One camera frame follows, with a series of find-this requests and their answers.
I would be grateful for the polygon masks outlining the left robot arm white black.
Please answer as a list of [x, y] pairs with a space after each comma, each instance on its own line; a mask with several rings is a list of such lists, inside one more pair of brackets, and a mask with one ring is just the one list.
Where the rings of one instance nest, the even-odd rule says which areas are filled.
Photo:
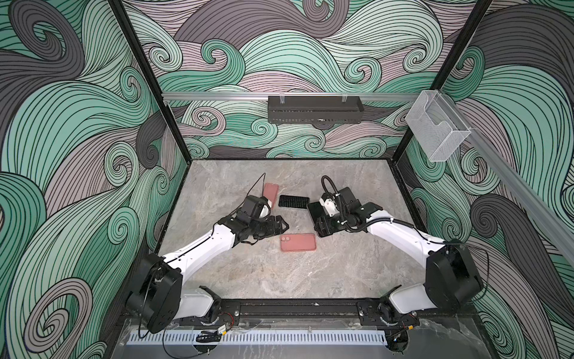
[[197, 318], [208, 325], [215, 323], [221, 312], [221, 297], [205, 286], [185, 294], [184, 283], [236, 245], [255, 245], [288, 229], [282, 216], [271, 214], [267, 197], [248, 195], [238, 208], [216, 221], [199, 239], [169, 254], [152, 253], [143, 258], [130, 284], [126, 309], [151, 334], [185, 318]]

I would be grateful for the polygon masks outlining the black phone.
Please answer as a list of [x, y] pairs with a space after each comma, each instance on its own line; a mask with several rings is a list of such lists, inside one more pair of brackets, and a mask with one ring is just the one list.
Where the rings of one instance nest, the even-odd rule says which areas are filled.
[[307, 209], [312, 219], [313, 227], [316, 232], [322, 231], [325, 224], [324, 207], [319, 202], [310, 202]]

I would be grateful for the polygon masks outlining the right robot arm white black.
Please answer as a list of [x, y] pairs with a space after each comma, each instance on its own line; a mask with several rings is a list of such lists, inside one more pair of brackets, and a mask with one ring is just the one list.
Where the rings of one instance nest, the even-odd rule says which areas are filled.
[[382, 297], [388, 317], [414, 311], [458, 311], [484, 289], [467, 246], [424, 233], [413, 224], [398, 220], [376, 203], [362, 204], [349, 188], [324, 193], [307, 205], [315, 232], [320, 237], [369, 233], [386, 240], [425, 270], [425, 280], [409, 287], [396, 287]]

